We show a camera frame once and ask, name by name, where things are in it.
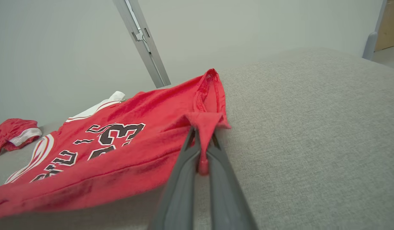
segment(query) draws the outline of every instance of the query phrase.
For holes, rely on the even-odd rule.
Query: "gray textured surface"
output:
[[[394,229],[394,69],[312,49],[219,74],[233,127],[219,137],[261,229]],[[0,182],[14,167],[5,155]],[[195,229],[210,227],[208,191],[198,177]],[[160,192],[0,229],[144,229]]]

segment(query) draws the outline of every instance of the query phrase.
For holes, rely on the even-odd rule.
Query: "basketball jersey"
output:
[[[191,126],[200,132],[198,170],[208,173],[205,151],[214,129],[230,128],[214,69],[169,89],[123,97],[114,93],[40,139],[30,163],[0,186],[0,218],[87,208],[161,186]]]

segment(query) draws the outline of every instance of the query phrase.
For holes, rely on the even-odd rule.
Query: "white wall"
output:
[[[167,73],[178,83],[208,68],[228,69],[298,47],[326,47],[361,57],[382,0],[139,3]]]
[[[153,89],[111,0],[0,0],[0,123],[44,125]]]

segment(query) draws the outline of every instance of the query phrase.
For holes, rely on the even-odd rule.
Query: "red jersey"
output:
[[[200,133],[199,172],[207,173],[205,151],[214,129],[230,128],[214,69],[125,102],[121,94],[38,141],[31,162],[0,186],[0,218],[92,207],[163,185],[191,125]]]

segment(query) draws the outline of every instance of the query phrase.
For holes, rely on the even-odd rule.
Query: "white fabric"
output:
[[[125,96],[124,93],[122,93],[120,91],[116,91],[108,99],[103,100],[99,104],[90,107],[89,109],[79,113],[76,116],[68,118],[66,120],[66,122],[71,122],[71,121],[75,121],[75,120],[81,120],[81,119],[88,118],[88,117],[92,116],[93,114],[95,114],[100,109],[103,109],[107,106],[110,106],[110,105],[113,105],[116,103],[121,103],[124,100],[124,96]]]
[[[31,137],[35,136],[41,136],[42,132],[39,128],[28,128],[24,130],[19,136],[14,137],[10,140],[11,143],[13,143],[15,146],[20,146],[22,143],[24,143],[26,140],[28,140]]]

